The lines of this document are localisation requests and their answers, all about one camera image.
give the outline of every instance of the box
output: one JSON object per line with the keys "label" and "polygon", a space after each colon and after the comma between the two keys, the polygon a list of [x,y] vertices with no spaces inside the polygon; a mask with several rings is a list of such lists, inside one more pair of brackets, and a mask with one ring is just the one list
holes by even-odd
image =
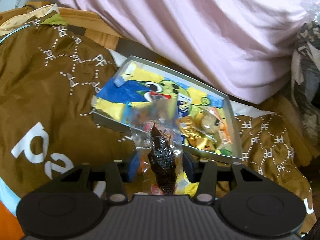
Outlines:
{"label": "box", "polygon": [[[150,92],[152,93],[152,96],[156,96],[157,86],[159,86],[159,89],[162,89],[162,90],[165,90],[165,89],[167,90],[167,88],[170,86],[173,93],[178,94],[178,91],[179,91],[179,94],[178,94],[179,97],[190,98],[190,94],[194,93],[194,91],[196,91],[196,93],[200,95],[201,94],[205,95],[204,97],[201,97],[201,99],[199,99],[201,101],[200,104],[198,102],[197,105],[196,104],[192,105],[192,109],[196,109],[198,106],[202,107],[210,103],[210,105],[223,110],[224,119],[228,127],[228,133],[232,141],[232,145],[231,145],[232,155],[227,156],[227,155],[217,154],[217,153],[213,153],[205,150],[200,150],[186,144],[183,144],[183,151],[189,152],[193,155],[197,155],[203,158],[208,158],[208,159],[212,159],[212,160],[216,160],[224,163],[232,163],[234,161],[242,160],[242,143],[239,136],[238,126],[234,118],[233,110],[231,108],[230,100],[227,95],[221,93],[220,91],[206,84],[203,84],[202,82],[199,82],[191,77],[188,77],[182,73],[179,73],[175,70],[172,70],[170,68],[164,67],[157,63],[154,63],[142,58],[134,57],[134,56],[130,56],[129,58],[127,58],[127,60],[119,68],[119,70],[117,71],[113,79],[109,82],[112,82],[112,84],[115,85],[114,86],[115,88],[121,87],[124,83],[126,83],[130,79],[130,76],[135,71],[141,71],[142,73],[146,73],[145,71],[148,71],[148,73],[150,73],[150,78],[145,76],[141,78],[141,79],[144,79],[144,81],[133,80],[139,83],[145,82],[145,87],[143,91],[139,91],[139,95],[137,94],[137,97],[148,99],[148,97],[150,97],[150,93],[148,93],[148,87],[152,89],[152,91],[150,90]],[[149,79],[151,80],[151,79],[154,79],[155,77],[161,77],[163,78],[163,80],[158,83],[146,82],[146,80],[149,80]],[[125,97],[127,96],[129,98],[132,97],[131,93],[123,93],[123,92],[119,95],[116,95],[115,93],[110,93],[110,96],[113,98],[111,102],[115,102],[113,100],[118,100],[117,98],[119,98],[119,102],[122,102],[122,103],[118,103],[120,108],[126,103]],[[123,132],[128,136],[131,136],[130,126],[126,124],[124,120],[121,120],[120,116],[116,116],[118,111],[114,111],[114,112],[115,112],[115,115],[112,116],[113,113],[107,114],[101,109],[94,109],[93,110],[94,120],[96,123],[100,125],[109,127],[113,130]],[[180,112],[179,114],[181,116],[185,115],[184,112]]]}

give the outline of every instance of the pink fabric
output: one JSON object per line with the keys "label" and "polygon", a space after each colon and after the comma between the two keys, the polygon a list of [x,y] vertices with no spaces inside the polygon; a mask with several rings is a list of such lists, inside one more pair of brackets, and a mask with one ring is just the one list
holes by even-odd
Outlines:
{"label": "pink fabric", "polygon": [[215,88],[260,103],[290,77],[302,1],[59,0],[94,11],[123,35]]}

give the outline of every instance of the open box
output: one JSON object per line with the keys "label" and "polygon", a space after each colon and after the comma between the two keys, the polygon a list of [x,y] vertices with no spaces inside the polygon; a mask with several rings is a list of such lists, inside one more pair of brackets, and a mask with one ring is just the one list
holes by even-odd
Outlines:
{"label": "open box", "polygon": [[[112,81],[110,81],[112,82],[112,84],[117,84],[117,85],[114,85],[115,88],[117,88],[117,86],[121,87],[121,85],[126,82],[126,81],[123,81],[121,77],[123,77],[124,75],[130,75],[130,73],[135,71],[135,69],[130,69],[132,68],[132,64],[131,64],[132,62],[134,62],[135,67],[139,69],[139,71],[147,71],[149,73],[149,76],[152,76],[152,77],[154,76],[162,77],[163,80],[161,81],[161,84],[163,84],[163,81],[171,82],[175,85],[177,84],[179,86],[179,89],[182,89],[184,91],[185,91],[185,88],[188,88],[189,92],[192,90],[192,91],[196,91],[199,94],[204,94],[205,97],[201,97],[201,101],[203,101],[203,98],[205,98],[205,100],[207,101],[206,103],[208,103],[209,101],[212,106],[218,107],[223,111],[224,121],[227,124],[228,133],[232,141],[232,144],[231,144],[232,155],[227,156],[227,155],[222,155],[214,152],[209,152],[209,151],[201,150],[198,148],[194,148],[186,144],[183,144],[183,151],[191,153],[196,156],[200,156],[200,157],[204,157],[204,158],[208,158],[208,159],[212,159],[212,160],[216,160],[224,163],[232,163],[234,161],[242,160],[242,146],[241,146],[241,139],[239,136],[239,130],[236,124],[236,120],[234,118],[229,97],[227,95],[221,93],[220,91],[202,82],[199,82],[191,77],[188,77],[182,73],[179,73],[175,70],[172,70],[170,68],[159,65],[157,63],[154,63],[142,58],[134,57],[134,56],[130,56],[129,58],[126,59],[126,61],[122,64],[122,66],[117,71]],[[148,77],[141,78],[141,80],[143,79],[145,81],[149,80]],[[122,98],[126,96],[127,95],[125,93],[121,93],[117,95],[116,98]],[[122,104],[119,103],[119,105],[125,105],[126,103],[125,98],[121,100],[123,100],[123,102]],[[102,111],[101,108],[99,107],[95,108],[93,110],[93,116],[96,123],[109,127],[113,130],[123,132],[131,136],[131,130],[128,124],[124,123],[124,121],[120,120],[119,118],[112,117],[112,114],[107,114],[105,111]]]}

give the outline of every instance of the tray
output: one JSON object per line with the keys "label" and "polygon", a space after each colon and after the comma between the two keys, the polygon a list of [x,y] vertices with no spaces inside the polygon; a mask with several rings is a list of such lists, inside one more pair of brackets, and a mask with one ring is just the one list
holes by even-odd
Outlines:
{"label": "tray", "polygon": [[[233,110],[230,104],[230,100],[229,97],[200,82],[197,81],[191,77],[188,77],[182,73],[179,73],[175,70],[172,70],[170,68],[167,68],[165,66],[159,65],[157,63],[142,59],[142,58],[138,58],[138,57],[134,57],[134,56],[130,56],[126,59],[126,61],[122,64],[122,66],[119,68],[119,70],[117,71],[116,75],[115,75],[115,79],[117,77],[119,77],[122,73],[124,73],[124,71],[127,69],[128,65],[130,64],[130,62],[134,61],[138,67],[140,69],[161,75],[161,76],[165,76],[166,78],[169,78],[170,80],[174,81],[174,82],[178,82],[178,83],[183,83],[186,84],[190,87],[193,87],[197,90],[200,90],[202,92],[205,92],[208,95],[212,95],[217,99],[221,99],[223,101],[223,107],[222,109],[224,110],[224,114],[225,114],[225,119],[226,119],[226,123],[228,126],[228,132],[229,135],[231,137],[231,141],[232,141],[232,155],[233,156],[227,156],[227,155],[221,155],[221,154],[217,154],[217,153],[213,153],[213,152],[208,152],[205,150],[200,150],[197,148],[194,148],[192,146],[189,145],[185,145],[183,144],[183,151],[188,152],[190,154],[196,155],[196,156],[200,156],[203,158],[208,158],[208,159],[212,159],[212,160],[216,160],[219,162],[224,162],[224,163],[232,163],[234,161],[241,161],[242,160],[242,144],[241,144],[241,139],[239,136],[239,130],[238,130],[238,126],[236,124],[236,120],[234,118],[234,114],[233,114]],[[127,134],[128,136],[131,136],[131,131],[130,131],[130,126],[128,124],[119,122],[117,120],[114,120],[110,117],[108,117],[103,111],[101,110],[97,110],[94,109],[93,110],[93,116],[94,116],[94,121],[102,126],[105,127],[109,127],[113,130],[119,131],[119,132],[123,132],[125,134]]]}

